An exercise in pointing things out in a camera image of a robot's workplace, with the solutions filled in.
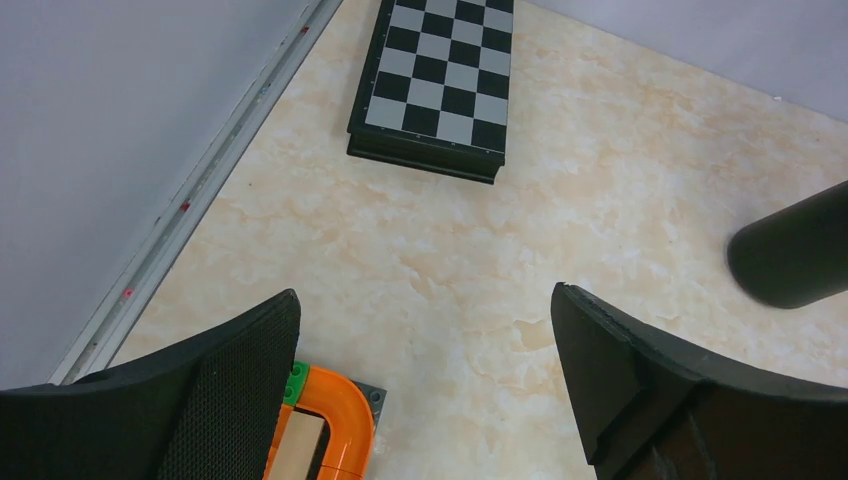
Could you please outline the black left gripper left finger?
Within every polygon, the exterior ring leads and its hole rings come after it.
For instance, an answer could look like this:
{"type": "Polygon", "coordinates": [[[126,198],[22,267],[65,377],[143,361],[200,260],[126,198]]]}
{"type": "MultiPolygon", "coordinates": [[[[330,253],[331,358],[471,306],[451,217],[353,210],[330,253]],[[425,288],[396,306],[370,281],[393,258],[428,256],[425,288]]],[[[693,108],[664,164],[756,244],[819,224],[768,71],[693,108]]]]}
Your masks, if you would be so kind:
{"type": "Polygon", "coordinates": [[[287,289],[66,385],[1,394],[5,479],[259,479],[301,318],[287,289]]]}

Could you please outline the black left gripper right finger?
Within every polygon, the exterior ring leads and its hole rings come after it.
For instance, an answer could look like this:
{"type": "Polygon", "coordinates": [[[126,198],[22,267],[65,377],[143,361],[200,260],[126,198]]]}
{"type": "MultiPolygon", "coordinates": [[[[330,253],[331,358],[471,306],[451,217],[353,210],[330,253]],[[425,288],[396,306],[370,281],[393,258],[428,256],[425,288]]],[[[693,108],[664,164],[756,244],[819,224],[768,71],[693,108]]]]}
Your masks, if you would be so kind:
{"type": "Polygon", "coordinates": [[[759,369],[559,283],[551,321],[600,479],[843,479],[844,388],[759,369]]]}

